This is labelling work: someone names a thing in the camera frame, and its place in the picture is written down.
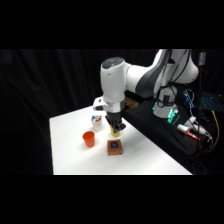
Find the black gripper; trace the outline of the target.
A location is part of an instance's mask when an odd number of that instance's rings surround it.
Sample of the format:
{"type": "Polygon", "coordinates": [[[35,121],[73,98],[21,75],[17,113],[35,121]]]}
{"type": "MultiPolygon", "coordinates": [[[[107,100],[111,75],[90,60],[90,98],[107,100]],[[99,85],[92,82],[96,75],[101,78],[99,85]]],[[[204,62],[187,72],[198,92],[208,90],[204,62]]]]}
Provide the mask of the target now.
{"type": "Polygon", "coordinates": [[[109,125],[112,127],[113,133],[117,133],[118,131],[122,131],[126,128],[126,125],[122,123],[122,113],[106,113],[106,119],[109,125]]]}

